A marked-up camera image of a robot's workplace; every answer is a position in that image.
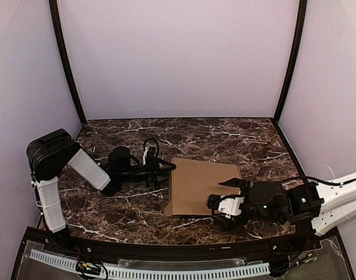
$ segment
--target marble table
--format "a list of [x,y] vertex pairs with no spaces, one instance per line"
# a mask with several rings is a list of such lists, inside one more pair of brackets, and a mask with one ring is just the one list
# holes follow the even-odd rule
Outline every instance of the marble table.
[[[267,118],[165,118],[89,121],[78,142],[95,160],[105,163],[117,146],[141,158],[143,142],[154,137],[160,157],[206,160],[239,166],[242,178],[281,180],[298,172]],[[286,185],[293,187],[298,182]],[[70,168],[59,179],[64,216],[71,234],[94,240],[133,244],[217,244],[264,239],[294,232],[294,227],[249,222],[223,233],[209,217],[166,217],[168,185],[151,191],[125,184],[107,198]]]

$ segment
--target black frame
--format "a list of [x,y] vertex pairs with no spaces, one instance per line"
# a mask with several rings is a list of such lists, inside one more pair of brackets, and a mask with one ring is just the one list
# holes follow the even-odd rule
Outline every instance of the black frame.
[[[57,40],[57,45],[59,53],[61,56],[62,66],[65,72],[66,80],[71,91],[71,96],[80,119],[82,123],[82,129],[87,123],[86,116],[83,111],[82,104],[78,95],[78,91],[75,85],[73,78],[73,73],[69,63],[68,53],[66,51],[64,35],[62,32],[59,10],[57,0],[49,0],[51,8],[52,23],[55,30],[55,36]],[[300,176],[304,176],[305,173],[301,164],[299,163],[292,147],[288,143],[287,139],[282,132],[279,121],[285,101],[287,99],[290,83],[292,80],[295,63],[297,61],[299,45],[302,38],[302,31],[304,26],[304,19],[306,14],[307,0],[299,0],[297,22],[295,26],[294,39],[292,43],[290,59],[288,62],[287,71],[285,73],[283,88],[280,93],[279,102],[273,118],[269,118],[273,123],[277,133],[279,134],[283,144],[287,148],[288,153],[291,156],[291,159],[294,165],[297,168],[297,171]],[[247,261],[256,261],[263,260],[264,262],[278,262],[285,261],[285,255],[277,255],[274,253],[274,246],[282,247],[284,243],[290,243],[290,240],[298,240],[303,238],[303,236],[311,235],[312,227],[311,223],[305,226],[297,227],[294,234],[288,234],[285,236],[273,237],[263,240],[253,240],[239,243],[228,243],[228,244],[217,244],[217,245],[198,245],[198,246],[153,246],[153,245],[136,245],[136,244],[122,244],[114,242],[104,242],[90,239],[83,239],[78,237],[71,237],[73,241],[78,244],[82,252],[87,253],[87,248],[91,248],[91,252],[88,253],[89,256],[94,258],[101,259],[105,262],[116,263],[120,258],[125,259],[134,259],[134,260],[170,260],[170,261],[199,261],[199,260],[218,260],[224,258],[233,258],[233,257],[246,257]],[[341,250],[343,252],[344,259],[346,261],[346,266],[349,271],[351,279],[354,278],[353,270],[349,262],[347,252],[345,250],[342,238],[338,231],[338,228],[335,227],[323,237],[318,237],[313,235],[313,242],[316,244],[320,240],[336,236]],[[28,227],[26,229],[23,240],[21,241],[19,251],[16,257],[15,266],[13,267],[13,273],[11,279],[16,279],[18,267],[24,248],[27,240],[35,241],[45,245],[45,248],[51,251],[56,251],[57,253],[62,253],[57,247],[52,246],[50,243],[46,243],[47,235],[44,230],[35,229]]]

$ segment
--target brown cardboard box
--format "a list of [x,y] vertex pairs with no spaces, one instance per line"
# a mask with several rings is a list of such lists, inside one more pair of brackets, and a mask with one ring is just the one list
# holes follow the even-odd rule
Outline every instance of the brown cardboard box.
[[177,168],[170,174],[169,203],[165,215],[210,215],[206,199],[210,194],[238,194],[238,188],[218,185],[234,177],[241,178],[231,164],[173,158]]

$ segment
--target white wall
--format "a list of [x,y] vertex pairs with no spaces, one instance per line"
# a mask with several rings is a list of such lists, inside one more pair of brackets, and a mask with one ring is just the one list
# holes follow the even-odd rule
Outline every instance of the white wall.
[[60,1],[89,119],[271,117],[298,1]]
[[48,1],[0,1],[0,280],[9,279],[27,225],[38,210],[26,147],[80,122],[62,70]]
[[[356,1],[308,2],[280,125],[308,175],[356,171]],[[356,217],[339,229],[356,274]]]

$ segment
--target white perforated strip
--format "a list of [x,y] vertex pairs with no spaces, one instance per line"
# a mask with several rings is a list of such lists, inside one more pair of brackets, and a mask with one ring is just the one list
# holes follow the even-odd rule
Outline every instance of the white perforated strip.
[[[30,258],[41,263],[57,267],[61,270],[77,273],[75,270],[76,260],[69,257],[61,257],[50,253],[32,249]],[[152,271],[141,269],[119,268],[105,265],[108,270],[108,279],[138,279],[138,280],[234,280],[269,274],[269,264],[249,265],[225,269],[197,270],[197,271]],[[105,278],[104,269],[99,278]]]

